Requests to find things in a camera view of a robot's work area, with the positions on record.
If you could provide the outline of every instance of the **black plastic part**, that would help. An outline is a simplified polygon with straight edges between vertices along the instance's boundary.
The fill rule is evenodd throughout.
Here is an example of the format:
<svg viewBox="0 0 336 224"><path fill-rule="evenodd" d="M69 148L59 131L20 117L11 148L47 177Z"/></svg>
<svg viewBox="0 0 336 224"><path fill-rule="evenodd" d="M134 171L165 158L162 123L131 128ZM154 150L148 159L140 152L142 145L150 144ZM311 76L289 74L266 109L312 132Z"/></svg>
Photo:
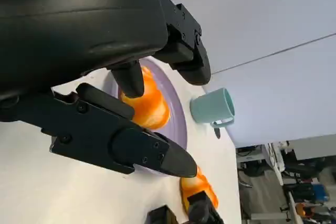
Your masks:
<svg viewBox="0 0 336 224"><path fill-rule="evenodd" d="M160 0L2 0L0 31L0 100L152 55L168 38Z"/></svg>
<svg viewBox="0 0 336 224"><path fill-rule="evenodd" d="M153 170L161 170L162 160L159 155L165 155L170 148L169 143L146 132L139 133L135 129L125 129L113 136L111 153L120 162L145 165Z"/></svg>
<svg viewBox="0 0 336 224"><path fill-rule="evenodd" d="M111 69L118 86L129 98L143 96L144 83L139 61L127 62Z"/></svg>
<svg viewBox="0 0 336 224"><path fill-rule="evenodd" d="M131 122L126 104L86 83L77 91L21 96L15 105L0 108L0 115L40 127L53 137L50 151L65 157L125 174L134 171L133 164L180 177L195 172L187 151ZM176 167L167 162L170 156L185 164Z"/></svg>
<svg viewBox="0 0 336 224"><path fill-rule="evenodd" d="M80 84L76 89L78 96L98 107L112 111L120 116L123 116L124 118L132 120L135 113L134 108L99 89L93 89L91 87L92 86L87 83Z"/></svg>
<svg viewBox="0 0 336 224"><path fill-rule="evenodd" d="M195 177L197 174L197 166L192 156L166 136L158 132L155 134L169 143L170 146L169 151L164 154L160 167L162 173L185 178Z"/></svg>
<svg viewBox="0 0 336 224"><path fill-rule="evenodd" d="M177 69L180 75L190 84L202 86L209 83L211 78L211 69L206 50L202 42L200 47L196 47L194 59L188 64L178 63L172 66Z"/></svg>
<svg viewBox="0 0 336 224"><path fill-rule="evenodd" d="M188 201L188 218L191 223L224 224L205 191L188 197Z"/></svg>
<svg viewBox="0 0 336 224"><path fill-rule="evenodd" d="M184 5L175 6L171 0L161 0L161 4L169 38L167 45L153 56L169 63L190 84L209 83L211 70L201 41L201 26Z"/></svg>
<svg viewBox="0 0 336 224"><path fill-rule="evenodd" d="M193 60L194 53L184 44L176 42L168 44L157 52L155 58L165 63L174 64Z"/></svg>
<svg viewBox="0 0 336 224"><path fill-rule="evenodd" d="M148 213L148 224L179 224L168 206L156 208Z"/></svg>

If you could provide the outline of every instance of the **white table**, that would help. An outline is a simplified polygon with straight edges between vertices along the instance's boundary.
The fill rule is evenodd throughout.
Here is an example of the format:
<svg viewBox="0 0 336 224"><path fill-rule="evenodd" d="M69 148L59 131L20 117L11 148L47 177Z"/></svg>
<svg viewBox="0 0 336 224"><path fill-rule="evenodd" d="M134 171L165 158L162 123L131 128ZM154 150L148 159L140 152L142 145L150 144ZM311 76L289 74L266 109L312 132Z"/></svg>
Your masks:
<svg viewBox="0 0 336 224"><path fill-rule="evenodd" d="M195 158L219 199L225 223L241 223L235 147L224 129L218 140L214 130L197 125L189 111L191 97L204 93L189 85L164 63L181 99L187 131L187 150ZM67 93L78 83L102 88L105 70L58 87ZM139 171L124 175L49 153L50 137L21 122L0 123L0 223L145 222L148 211L167 204L179 222L182 210L179 179Z"/></svg>

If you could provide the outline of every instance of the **floor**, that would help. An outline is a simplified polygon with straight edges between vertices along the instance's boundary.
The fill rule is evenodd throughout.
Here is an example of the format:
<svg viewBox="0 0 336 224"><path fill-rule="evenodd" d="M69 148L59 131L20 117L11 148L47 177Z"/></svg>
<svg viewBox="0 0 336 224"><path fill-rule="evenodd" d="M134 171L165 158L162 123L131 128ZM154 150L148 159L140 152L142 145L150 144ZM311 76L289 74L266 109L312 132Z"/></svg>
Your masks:
<svg viewBox="0 0 336 224"><path fill-rule="evenodd" d="M243 209L248 214L264 212L280 212L280 207L286 207L286 199L282 192L275 173L271 170L266 171L264 176L257 178L247 177L240 172L244 182L253 186L253 188L244 188L240 190L240 200ZM285 220L263 220L253 221L253 224L286 224Z"/></svg>

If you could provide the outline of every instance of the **orange object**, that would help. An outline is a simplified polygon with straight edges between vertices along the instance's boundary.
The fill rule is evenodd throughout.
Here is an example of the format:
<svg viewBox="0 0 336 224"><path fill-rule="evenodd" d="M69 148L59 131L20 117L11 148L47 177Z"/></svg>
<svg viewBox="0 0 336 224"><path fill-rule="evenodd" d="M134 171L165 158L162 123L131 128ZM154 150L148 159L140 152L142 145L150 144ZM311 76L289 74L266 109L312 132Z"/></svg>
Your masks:
<svg viewBox="0 0 336 224"><path fill-rule="evenodd" d="M147 67L141 67L144 94L139 98L128 98L121 93L121 100L132 106L135 115L132 121L142 127L156 130L166 125L170 119L170 109L161 91L157 88L153 74Z"/></svg>
<svg viewBox="0 0 336 224"><path fill-rule="evenodd" d="M184 210L188 213L189 201L188 197L205 191L214 207L218 207L218 199L214 193L212 186L209 184L206 177L203 175L201 169L197 166L197 175L194 178L181 178L181 193Z"/></svg>

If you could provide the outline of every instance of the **mug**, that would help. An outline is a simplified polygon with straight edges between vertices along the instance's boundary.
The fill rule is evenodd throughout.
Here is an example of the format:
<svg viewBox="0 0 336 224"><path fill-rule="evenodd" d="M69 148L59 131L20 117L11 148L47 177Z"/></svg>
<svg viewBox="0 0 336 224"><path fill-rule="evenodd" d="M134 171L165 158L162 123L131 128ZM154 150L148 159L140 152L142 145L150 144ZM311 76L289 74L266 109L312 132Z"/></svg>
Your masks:
<svg viewBox="0 0 336 224"><path fill-rule="evenodd" d="M190 101L190 111L196 123L209 123L213 128L228 126L235 120L235 107L225 88Z"/></svg>

